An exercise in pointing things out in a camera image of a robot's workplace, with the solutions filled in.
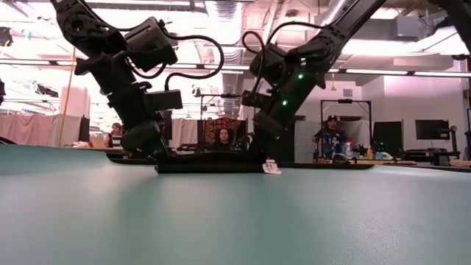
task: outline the baseball cap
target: baseball cap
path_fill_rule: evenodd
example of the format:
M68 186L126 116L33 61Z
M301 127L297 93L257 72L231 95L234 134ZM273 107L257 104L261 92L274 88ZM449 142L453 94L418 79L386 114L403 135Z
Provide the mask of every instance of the baseball cap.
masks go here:
M329 121L338 121L337 116L335 115L330 115L327 117L327 122Z

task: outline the teal table surface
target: teal table surface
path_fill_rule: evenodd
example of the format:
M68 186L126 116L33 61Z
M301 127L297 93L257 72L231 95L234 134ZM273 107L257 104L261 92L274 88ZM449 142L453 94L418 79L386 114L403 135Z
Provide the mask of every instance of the teal table surface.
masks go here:
M471 264L471 174L375 166L157 176L0 145L1 265Z

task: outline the small white object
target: small white object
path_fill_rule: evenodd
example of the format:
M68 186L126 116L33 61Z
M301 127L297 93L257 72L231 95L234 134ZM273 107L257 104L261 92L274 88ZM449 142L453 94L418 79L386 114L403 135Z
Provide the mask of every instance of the small white object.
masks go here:
M266 163L262 165L263 171L267 174L281 174L278 165L274 160L266 160Z

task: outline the man in cap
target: man in cap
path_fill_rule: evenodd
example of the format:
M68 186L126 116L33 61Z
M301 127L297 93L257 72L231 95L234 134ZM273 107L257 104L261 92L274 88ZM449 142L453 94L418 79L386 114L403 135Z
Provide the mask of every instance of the man in cap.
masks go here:
M331 159L334 153L342 153L342 145L346 141L344 133L337 128L337 121L337 116L328 116L327 126L323 126L312 138L316 144L321 140L322 154L327 159Z

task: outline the computer monitor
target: computer monitor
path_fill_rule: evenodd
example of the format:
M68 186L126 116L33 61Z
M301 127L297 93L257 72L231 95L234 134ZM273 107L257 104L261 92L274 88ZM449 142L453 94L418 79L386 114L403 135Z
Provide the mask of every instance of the computer monitor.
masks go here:
M397 157L403 151L403 123L401 121L376 121L373 126L373 144L380 144L384 151Z
M450 140L448 120L416 120L415 133L417 140Z

